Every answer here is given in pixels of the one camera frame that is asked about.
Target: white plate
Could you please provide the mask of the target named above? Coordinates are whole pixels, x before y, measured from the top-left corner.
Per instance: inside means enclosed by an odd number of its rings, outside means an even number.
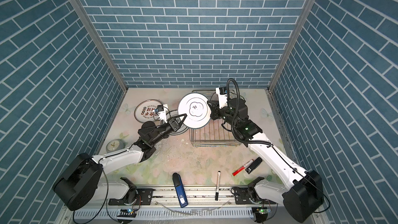
[[[178,114],[187,114],[184,125],[192,129],[204,127],[210,120],[208,99],[200,93],[189,93],[178,103]]]
[[[134,111],[135,119],[140,123],[145,123],[147,121],[157,121],[159,117],[155,115],[156,119],[154,119],[153,110],[155,110],[158,107],[158,105],[162,105],[162,103],[157,100],[147,100],[142,102],[137,106],[137,108]]]

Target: red marker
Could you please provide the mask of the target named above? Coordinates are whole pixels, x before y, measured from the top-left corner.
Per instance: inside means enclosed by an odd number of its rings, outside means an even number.
[[[239,172],[241,172],[242,170],[244,170],[246,167],[248,167],[251,163],[253,162],[252,159],[250,159],[249,162],[245,163],[242,167],[240,167],[237,171],[233,172],[232,175],[236,176]]]

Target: metal rack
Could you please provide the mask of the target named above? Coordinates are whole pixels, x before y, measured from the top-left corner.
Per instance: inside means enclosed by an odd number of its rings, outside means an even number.
[[[218,100],[215,90],[193,90],[193,93],[201,93],[209,100]],[[230,89],[230,98],[236,96],[235,90]],[[189,129],[189,140],[193,146],[238,146],[238,142],[232,135],[222,128],[221,124],[224,121],[221,119],[210,120],[207,125],[200,129]],[[227,129],[231,129],[229,124],[224,125]]]

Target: black motor housing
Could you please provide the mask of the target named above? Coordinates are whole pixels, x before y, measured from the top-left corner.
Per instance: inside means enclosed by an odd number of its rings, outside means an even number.
[[[297,182],[288,192],[282,194],[283,205],[296,221],[303,223],[323,204],[323,195],[322,178],[313,170],[307,173],[305,178]]]
[[[87,153],[79,154],[52,186],[69,210],[83,207],[97,189],[102,166],[92,161]]]

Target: metal corner post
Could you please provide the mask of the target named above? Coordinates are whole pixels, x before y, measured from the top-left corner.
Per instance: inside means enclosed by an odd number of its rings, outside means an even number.
[[[279,79],[279,76],[281,75],[281,72],[283,70],[283,67],[285,66],[287,59],[289,58],[290,53],[292,52],[293,46],[296,43],[297,38],[299,37],[299,34],[301,32],[302,27],[304,26],[304,23],[310,14],[310,11],[312,9],[312,6],[314,5],[315,0],[306,0],[304,7],[302,8],[301,14],[298,17],[297,23],[292,31],[292,34],[289,38],[289,42],[286,45],[285,50],[283,51],[281,60],[279,61],[274,75],[271,78],[271,82],[269,83],[268,90],[273,91],[274,87],[276,86],[276,82]]]
[[[91,22],[90,18],[88,17],[86,11],[83,8],[82,3],[80,0],[69,0],[70,4],[72,5],[73,9],[75,10],[77,16],[82,21],[84,27],[86,28],[88,34],[92,38],[94,44],[98,48],[99,52],[102,55],[102,58],[105,60],[106,64],[108,65],[109,69],[111,70],[113,76],[116,78],[117,82],[119,83],[120,87],[122,88],[123,92],[127,92],[127,85],[124,82],[122,76],[120,75],[119,71],[117,70],[115,64],[112,61],[111,56],[109,55],[105,45],[103,44],[100,36],[98,35],[93,23]]]

